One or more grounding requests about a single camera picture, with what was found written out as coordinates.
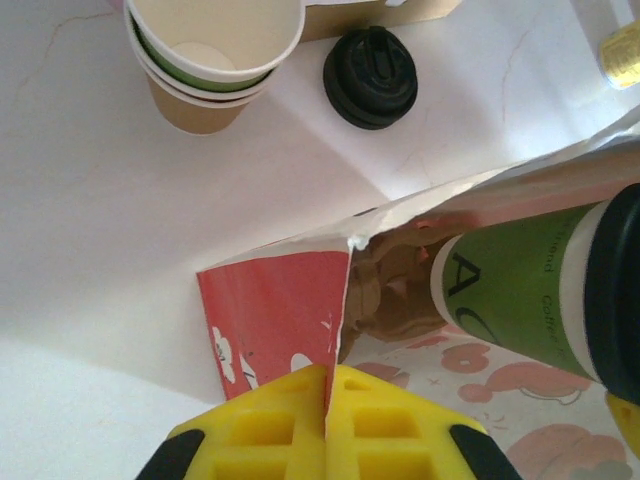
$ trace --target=paper bag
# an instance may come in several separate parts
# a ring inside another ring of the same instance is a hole
[[[361,292],[350,296],[348,290],[359,256],[385,238],[410,238],[419,229],[446,236],[605,200],[640,182],[637,143],[556,165],[553,160],[544,159],[543,168],[522,175],[503,169],[430,189],[199,273],[227,397],[310,363],[332,372],[341,341],[350,341],[341,338],[345,314],[358,310],[349,302],[361,310],[380,304],[380,286],[367,287],[366,274],[360,278]],[[400,244],[411,246],[412,240]],[[402,265],[403,258],[398,254],[396,263]],[[404,268],[391,263],[385,278],[393,277],[393,268]],[[632,470],[640,474],[598,384],[449,326],[393,343],[383,341],[384,335],[358,337],[347,364],[478,419],[525,479],[612,480],[633,478]],[[327,402],[331,381],[329,375]]]

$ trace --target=yellow plastic object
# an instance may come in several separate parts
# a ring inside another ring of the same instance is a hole
[[[482,426],[345,366],[310,366],[178,427],[138,480],[521,480]]]
[[[476,479],[449,434],[456,424],[485,433],[473,419],[339,366],[327,418],[327,478]]]
[[[184,479],[324,480],[325,378],[305,368],[173,429],[205,433]]]
[[[607,393],[607,404],[618,430],[631,451],[640,459],[640,407]]]

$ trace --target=green coffee cup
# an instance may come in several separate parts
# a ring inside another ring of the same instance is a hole
[[[451,239],[431,294],[469,334],[640,405],[640,184]]]

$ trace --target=paper cup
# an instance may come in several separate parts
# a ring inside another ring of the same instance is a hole
[[[228,127],[264,90],[229,101],[194,98],[175,89],[142,64],[156,107],[174,127],[194,135],[210,135]]]
[[[301,0],[127,0],[149,55],[169,75],[248,88],[293,51],[304,27]]]
[[[262,79],[261,82],[256,85],[245,88],[243,90],[237,90],[234,92],[212,92],[208,90],[201,90],[199,88],[192,87],[190,85],[184,84],[179,80],[173,78],[167,72],[162,70],[149,56],[144,47],[141,45],[140,38],[138,35],[137,25],[135,24],[135,20],[131,16],[129,9],[125,7],[124,11],[125,25],[127,28],[127,35],[129,37],[129,43],[131,43],[131,48],[136,55],[136,58],[141,64],[146,65],[156,76],[161,78],[165,83],[168,83],[172,87],[186,93],[189,96],[202,98],[207,100],[235,100],[243,97],[247,97],[249,95],[253,95],[254,93],[259,92],[266,88],[266,86],[271,82],[273,78],[273,73],[275,71],[271,70],[267,73],[267,75]]]
[[[431,294],[467,333],[640,405],[640,184],[453,238]]]

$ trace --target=brown paper cup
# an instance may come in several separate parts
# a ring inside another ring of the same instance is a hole
[[[228,127],[249,102],[225,108],[219,103],[217,108],[194,105],[177,98],[160,87],[147,75],[149,89],[158,110],[171,125],[194,135],[210,135]]]

